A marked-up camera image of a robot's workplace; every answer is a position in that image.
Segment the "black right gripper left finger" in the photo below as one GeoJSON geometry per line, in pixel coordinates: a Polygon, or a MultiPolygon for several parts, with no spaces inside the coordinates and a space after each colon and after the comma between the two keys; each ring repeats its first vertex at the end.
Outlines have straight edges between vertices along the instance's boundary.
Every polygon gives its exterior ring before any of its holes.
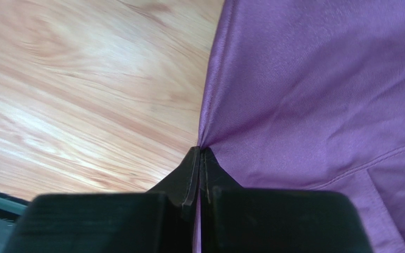
{"type": "Polygon", "coordinates": [[[192,252],[200,148],[143,193],[44,194],[5,252],[192,252]]]}

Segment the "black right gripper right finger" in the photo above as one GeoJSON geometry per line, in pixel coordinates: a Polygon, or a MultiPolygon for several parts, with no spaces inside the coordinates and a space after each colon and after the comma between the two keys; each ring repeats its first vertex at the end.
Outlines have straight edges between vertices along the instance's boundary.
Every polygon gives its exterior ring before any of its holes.
{"type": "Polygon", "coordinates": [[[372,252],[345,195],[244,188],[211,149],[200,161],[202,252],[372,252]]]}

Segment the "purple cloth napkin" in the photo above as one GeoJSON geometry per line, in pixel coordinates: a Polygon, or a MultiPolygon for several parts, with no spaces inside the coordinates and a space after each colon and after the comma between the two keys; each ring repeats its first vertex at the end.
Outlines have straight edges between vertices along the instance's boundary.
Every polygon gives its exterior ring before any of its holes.
{"type": "Polygon", "coordinates": [[[242,186],[343,193],[405,252],[405,1],[225,1],[198,143],[242,186]]]}

